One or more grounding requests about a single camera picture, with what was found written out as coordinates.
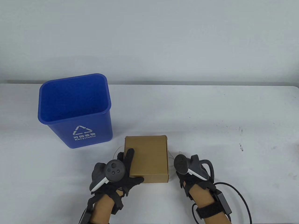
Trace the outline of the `person's right hand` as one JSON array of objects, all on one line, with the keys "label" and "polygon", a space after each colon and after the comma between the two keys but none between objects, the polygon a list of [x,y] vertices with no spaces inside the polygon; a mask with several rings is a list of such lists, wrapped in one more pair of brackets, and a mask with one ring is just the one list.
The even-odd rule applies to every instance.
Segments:
[{"label": "person's right hand", "polygon": [[214,168],[209,160],[200,160],[197,154],[187,158],[179,154],[174,159],[174,168],[179,178],[180,187],[185,190],[186,196],[192,199],[190,190],[198,185],[203,190],[216,191],[214,185]]}]

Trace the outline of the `person's left hand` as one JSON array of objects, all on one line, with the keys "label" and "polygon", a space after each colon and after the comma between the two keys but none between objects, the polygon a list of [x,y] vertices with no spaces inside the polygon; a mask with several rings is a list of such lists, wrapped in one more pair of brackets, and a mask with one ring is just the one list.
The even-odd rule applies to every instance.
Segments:
[{"label": "person's left hand", "polygon": [[128,196],[128,192],[136,185],[139,185],[144,182],[144,178],[142,176],[138,177],[130,177],[130,169],[131,164],[134,157],[134,149],[130,148],[126,154],[123,152],[118,153],[117,160],[120,160],[124,166],[125,166],[125,174],[123,178],[120,181],[117,182],[109,182],[107,184],[103,184],[101,187],[99,187],[97,190],[93,191],[93,188],[96,186],[96,184],[99,183],[99,177],[100,173],[104,172],[104,167],[106,166],[105,163],[96,163],[92,172],[92,182],[90,184],[90,191],[91,194],[98,194],[98,193],[104,193],[107,195],[112,194],[113,192],[120,190]]}]

